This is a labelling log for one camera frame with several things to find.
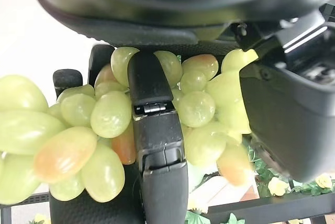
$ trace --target grape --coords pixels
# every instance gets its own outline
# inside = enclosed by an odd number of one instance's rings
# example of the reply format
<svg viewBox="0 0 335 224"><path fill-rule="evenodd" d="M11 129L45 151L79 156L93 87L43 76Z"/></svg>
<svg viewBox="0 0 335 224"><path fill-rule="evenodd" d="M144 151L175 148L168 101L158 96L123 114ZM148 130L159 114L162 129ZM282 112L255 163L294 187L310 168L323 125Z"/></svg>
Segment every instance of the grape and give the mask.
<svg viewBox="0 0 335 224"><path fill-rule="evenodd" d="M187 93L179 102L180 120L189 127L200 127L207 124L213 118L214 113L214 100L205 92Z"/></svg>
<svg viewBox="0 0 335 224"><path fill-rule="evenodd" d="M208 166L216 162L231 137L222 131L220 123L211 122L193 129L184 136L186 159L195 166Z"/></svg>
<svg viewBox="0 0 335 224"><path fill-rule="evenodd" d="M119 156L123 165L130 165L135 162L136 149L131 121L127 129L121 135L112 139L111 146Z"/></svg>
<svg viewBox="0 0 335 224"><path fill-rule="evenodd" d="M156 51L155 56L160 61L170 87L175 87L183 75L183 68L175 54L169 51Z"/></svg>
<svg viewBox="0 0 335 224"><path fill-rule="evenodd" d="M240 80L237 72L225 72L213 78L206 86L216 106L227 106L242 100Z"/></svg>
<svg viewBox="0 0 335 224"><path fill-rule="evenodd" d="M252 166L244 145L230 145L217 160L219 173L232 185L243 186L252 178Z"/></svg>
<svg viewBox="0 0 335 224"><path fill-rule="evenodd" d="M96 103L92 115L92 129L101 137L114 138L123 133L131 119L131 102L122 92L113 91Z"/></svg>
<svg viewBox="0 0 335 224"><path fill-rule="evenodd" d="M180 124L181 127L182 127L182 133L183 133L183 137L184 139L186 138L186 136L192 131L192 128L191 127L188 127L184 124Z"/></svg>
<svg viewBox="0 0 335 224"><path fill-rule="evenodd" d="M113 71L111 70L110 63L105 65L99 72L98 76L95 79L94 87L97 87L100 83L104 83L107 81L115 81Z"/></svg>
<svg viewBox="0 0 335 224"><path fill-rule="evenodd" d="M194 91L203 91L206 83L206 77L202 72L189 71L183 75L180 81L180 89L184 94Z"/></svg>
<svg viewBox="0 0 335 224"><path fill-rule="evenodd" d="M111 148L111 139L106 139L98 136L98 142L104 144L105 146Z"/></svg>
<svg viewBox="0 0 335 224"><path fill-rule="evenodd" d="M81 174L89 195L101 203L114 199L125 184L125 170L118 155L101 143Z"/></svg>
<svg viewBox="0 0 335 224"><path fill-rule="evenodd" d="M209 54L196 55L186 59L183 64L183 72L200 71L207 80L211 80L219 70L219 63L215 56Z"/></svg>
<svg viewBox="0 0 335 224"><path fill-rule="evenodd" d="M0 204L19 203L40 185L32 168L33 159L29 155L6 155L0 177Z"/></svg>
<svg viewBox="0 0 335 224"><path fill-rule="evenodd" d="M128 63L131 57L139 52L138 49L132 47L117 48L111 55L111 69L116 80L126 87L129 87L128 82Z"/></svg>
<svg viewBox="0 0 335 224"><path fill-rule="evenodd" d="M241 49L232 50L225 56L221 65L221 72L224 73L233 70L239 72L243 67L257 58L257 53L254 50L248 50L247 52Z"/></svg>
<svg viewBox="0 0 335 224"><path fill-rule="evenodd" d="M181 100L182 97L184 96L184 93L182 93L182 91L180 91L180 90L177 89L177 88L172 89L171 91L172 91L172 95L173 95L172 103L173 103L174 108L177 109L180 100Z"/></svg>
<svg viewBox="0 0 335 224"><path fill-rule="evenodd" d="M90 118L94 106L94 98L85 94L75 94L62 101L62 116L72 126L90 127Z"/></svg>
<svg viewBox="0 0 335 224"><path fill-rule="evenodd" d="M41 90L29 79L19 75L0 78L0 111L33 110L46 112L48 103Z"/></svg>
<svg viewBox="0 0 335 224"><path fill-rule="evenodd" d="M66 122L66 120L63 118L61 111L61 104L57 103L54 104L53 106L50 106L49 109L47 110L47 114L61 121L66 128L71 127L71 125L68 122Z"/></svg>
<svg viewBox="0 0 335 224"><path fill-rule="evenodd" d="M78 197L85 189L80 173L59 181L55 184L49 184L51 195L61 201L68 201Z"/></svg>
<svg viewBox="0 0 335 224"><path fill-rule="evenodd" d="M65 129L56 118L37 111L11 110L0 113L0 150L35 154L52 136Z"/></svg>
<svg viewBox="0 0 335 224"><path fill-rule="evenodd" d="M251 133L247 112L242 100L225 107L217 107L216 112L218 120L225 128L241 134Z"/></svg>
<svg viewBox="0 0 335 224"><path fill-rule="evenodd" d="M71 97L75 94L85 94L85 95L88 95L92 98L95 98L94 88L91 85L86 84L86 85L83 85L83 86L68 88L68 89L64 90L61 93L61 95L59 95L59 97L57 98L57 103L61 103L67 97Z"/></svg>
<svg viewBox="0 0 335 224"><path fill-rule="evenodd" d="M97 135L86 127L72 127L55 135L35 155L34 171L47 183L79 172L94 152Z"/></svg>
<svg viewBox="0 0 335 224"><path fill-rule="evenodd" d="M129 88L123 86L122 84L119 84L116 81L108 81L100 83L95 88L95 97L96 99L100 99L103 95L107 94L111 91L120 91L120 92L126 92Z"/></svg>

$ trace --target green leaf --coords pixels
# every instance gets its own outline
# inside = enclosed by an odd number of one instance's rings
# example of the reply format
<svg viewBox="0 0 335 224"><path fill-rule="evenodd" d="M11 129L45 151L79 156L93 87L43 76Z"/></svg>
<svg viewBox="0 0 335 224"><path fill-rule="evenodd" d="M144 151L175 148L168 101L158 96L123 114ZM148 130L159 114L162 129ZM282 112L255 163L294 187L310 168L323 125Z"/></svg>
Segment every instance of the green leaf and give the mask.
<svg viewBox="0 0 335 224"><path fill-rule="evenodd" d="M320 194L321 194L321 190L318 189L318 188L312 188L312 190L310 191L310 193L311 193L313 196L320 195Z"/></svg>
<svg viewBox="0 0 335 224"><path fill-rule="evenodd" d="M210 224L210 220L201 215L187 211L185 224Z"/></svg>
<svg viewBox="0 0 335 224"><path fill-rule="evenodd" d="M260 198L266 198L266 197L271 197L271 193L267 185L260 184L257 186L258 193L260 195Z"/></svg>
<svg viewBox="0 0 335 224"><path fill-rule="evenodd" d="M236 216L231 213L229 216L229 220L227 223L221 223L221 224L245 224L245 220L237 220Z"/></svg>

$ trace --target ripe grape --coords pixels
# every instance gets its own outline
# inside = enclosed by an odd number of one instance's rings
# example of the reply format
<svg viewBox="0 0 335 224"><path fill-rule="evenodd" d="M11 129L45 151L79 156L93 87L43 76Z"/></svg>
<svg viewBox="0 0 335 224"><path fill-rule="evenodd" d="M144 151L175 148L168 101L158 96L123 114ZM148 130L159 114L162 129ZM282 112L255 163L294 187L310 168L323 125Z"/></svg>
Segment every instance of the ripe grape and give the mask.
<svg viewBox="0 0 335 224"><path fill-rule="evenodd" d="M80 172L55 184L49 184L51 195L61 201L68 201L78 197L84 189L85 186Z"/></svg>
<svg viewBox="0 0 335 224"><path fill-rule="evenodd" d="M107 94L111 91L120 91L120 92L126 92L129 88L123 86L122 84L119 84L116 81L107 81L100 83L95 88L95 97L96 99L100 99L103 95Z"/></svg>
<svg viewBox="0 0 335 224"><path fill-rule="evenodd" d="M203 91L206 83L206 77L202 72L188 71L182 76L180 89L184 94L194 91Z"/></svg>
<svg viewBox="0 0 335 224"><path fill-rule="evenodd" d="M122 92L113 91L96 103L92 115L92 129L99 136L114 138L123 133L131 119L131 102Z"/></svg>
<svg viewBox="0 0 335 224"><path fill-rule="evenodd" d="M19 203L40 185L32 168L33 159L30 155L6 155L0 176L0 204Z"/></svg>
<svg viewBox="0 0 335 224"><path fill-rule="evenodd" d="M248 50L247 52L241 49L232 50L225 56L221 65L221 72L239 72L243 67L255 61L257 58L257 53L254 50Z"/></svg>
<svg viewBox="0 0 335 224"><path fill-rule="evenodd" d="M120 84L126 87L129 87L128 63L131 57L137 52L139 50L136 48L120 47L111 54L110 63L114 77Z"/></svg>
<svg viewBox="0 0 335 224"><path fill-rule="evenodd" d="M131 121L127 129L121 135L112 139L111 146L119 156L123 165L130 165L135 162L136 149Z"/></svg>
<svg viewBox="0 0 335 224"><path fill-rule="evenodd" d="M93 154L97 135L86 127L72 127L55 135L35 155L34 171L47 183L79 172Z"/></svg>
<svg viewBox="0 0 335 224"><path fill-rule="evenodd" d="M247 150L244 145L228 144L217 160L219 173L232 185L247 184L252 175L252 165L249 162Z"/></svg>
<svg viewBox="0 0 335 224"><path fill-rule="evenodd" d="M196 166L208 166L217 161L231 137L222 131L220 123L211 122L193 129L184 136L186 159Z"/></svg>
<svg viewBox="0 0 335 224"><path fill-rule="evenodd" d="M180 100L184 96L184 93L182 93L182 91L180 91L177 88L172 89L171 91L172 91L172 95L173 95L172 103L173 103L174 108L177 109Z"/></svg>
<svg viewBox="0 0 335 224"><path fill-rule="evenodd" d="M35 154L65 126L56 118L37 111L0 112L0 150L14 154Z"/></svg>
<svg viewBox="0 0 335 224"><path fill-rule="evenodd" d="M63 118L72 126L90 127L91 113L95 99L85 94L75 94L67 97L61 103Z"/></svg>
<svg viewBox="0 0 335 224"><path fill-rule="evenodd" d="M0 78L0 111L33 110L46 112L48 103L41 90L31 80L8 75Z"/></svg>
<svg viewBox="0 0 335 224"><path fill-rule="evenodd" d="M99 72L98 76L95 79L94 87L96 88L100 83L104 83L107 81L116 81L114 77L113 71L111 70L110 63L105 65Z"/></svg>
<svg viewBox="0 0 335 224"><path fill-rule="evenodd" d="M217 107L217 119L224 125L226 129L241 134L251 133L249 120L243 100L231 103L224 107Z"/></svg>
<svg viewBox="0 0 335 224"><path fill-rule="evenodd" d="M189 127L200 127L207 124L213 118L214 113L214 100L205 92L187 93L179 102L180 120Z"/></svg>
<svg viewBox="0 0 335 224"><path fill-rule="evenodd" d="M61 121L66 128L71 127L71 125L63 118L61 104L56 103L53 106L50 106L47 110L47 114Z"/></svg>
<svg viewBox="0 0 335 224"><path fill-rule="evenodd" d="M160 61L170 87L175 87L183 75L182 65L175 54L169 51L156 51L155 56Z"/></svg>
<svg viewBox="0 0 335 224"><path fill-rule="evenodd" d="M89 195L101 203L114 199L125 184L125 170L118 155L101 143L81 170L81 175Z"/></svg>
<svg viewBox="0 0 335 224"><path fill-rule="evenodd" d="M207 80L211 80L219 70L219 63L215 56L209 54L196 55L186 59L183 64L183 72L200 71Z"/></svg>
<svg viewBox="0 0 335 224"><path fill-rule="evenodd" d="M216 76L207 83L206 92L212 96L218 107L242 100L238 73L231 71Z"/></svg>
<svg viewBox="0 0 335 224"><path fill-rule="evenodd" d="M59 95L59 97L57 98L57 103L61 103L67 97L71 97L75 94L85 94L85 95L88 95L92 98L95 98L94 88L91 85L86 84L86 85L83 85L83 86L68 88L68 89L64 90L61 93L61 95Z"/></svg>

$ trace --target black surface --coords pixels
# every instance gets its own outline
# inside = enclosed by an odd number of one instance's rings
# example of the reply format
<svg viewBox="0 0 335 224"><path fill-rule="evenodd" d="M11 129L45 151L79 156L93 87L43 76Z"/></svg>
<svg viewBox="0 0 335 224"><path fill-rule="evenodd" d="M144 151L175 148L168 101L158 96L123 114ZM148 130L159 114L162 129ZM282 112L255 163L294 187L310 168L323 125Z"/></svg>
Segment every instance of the black surface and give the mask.
<svg viewBox="0 0 335 224"><path fill-rule="evenodd" d="M142 197L148 224L184 224L188 199L186 161L143 174Z"/></svg>
<svg viewBox="0 0 335 224"><path fill-rule="evenodd" d="M211 224L226 223L230 213L237 219L245 219L247 224L269 224L292 219L304 219L335 212L335 193L319 196L298 193L282 197L247 200L232 204L209 207Z"/></svg>
<svg viewBox="0 0 335 224"><path fill-rule="evenodd" d="M128 80L134 106L173 100L162 65L153 52L140 51L134 54L128 63Z"/></svg>
<svg viewBox="0 0 335 224"><path fill-rule="evenodd" d="M96 44L92 47L88 65L88 84L94 87L99 71L107 64L110 64L110 57L114 47L107 44Z"/></svg>
<svg viewBox="0 0 335 224"><path fill-rule="evenodd" d="M39 0L55 19L78 33L114 46L137 47L213 41L231 22L300 17L325 1Z"/></svg>
<svg viewBox="0 0 335 224"><path fill-rule="evenodd" d="M52 78L57 97L68 88L83 85L82 74L73 69L57 70L53 73Z"/></svg>
<svg viewBox="0 0 335 224"><path fill-rule="evenodd" d="M134 164L124 167L125 186L107 203L96 202L87 191L70 201L59 201L50 195L52 224L144 224L138 169Z"/></svg>

